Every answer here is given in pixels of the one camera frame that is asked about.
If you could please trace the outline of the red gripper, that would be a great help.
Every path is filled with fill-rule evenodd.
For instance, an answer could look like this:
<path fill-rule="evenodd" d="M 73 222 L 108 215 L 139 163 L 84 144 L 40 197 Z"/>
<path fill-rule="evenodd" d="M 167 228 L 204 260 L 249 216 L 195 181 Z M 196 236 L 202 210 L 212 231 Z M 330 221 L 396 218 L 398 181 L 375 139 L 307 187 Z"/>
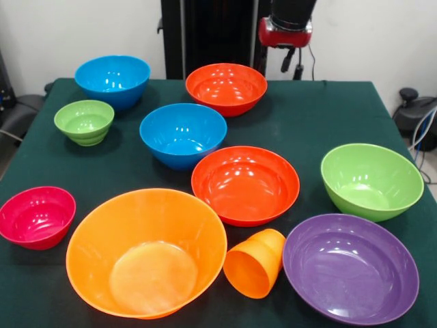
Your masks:
<path fill-rule="evenodd" d="M 289 70 L 296 48 L 306 47 L 311 40 L 313 26 L 308 21 L 301 31 L 287 31 L 276 27 L 270 17 L 263 17 L 259 22 L 258 38 L 263 46 L 271 48 L 288 48 L 287 55 L 281 64 L 281 72 Z"/>

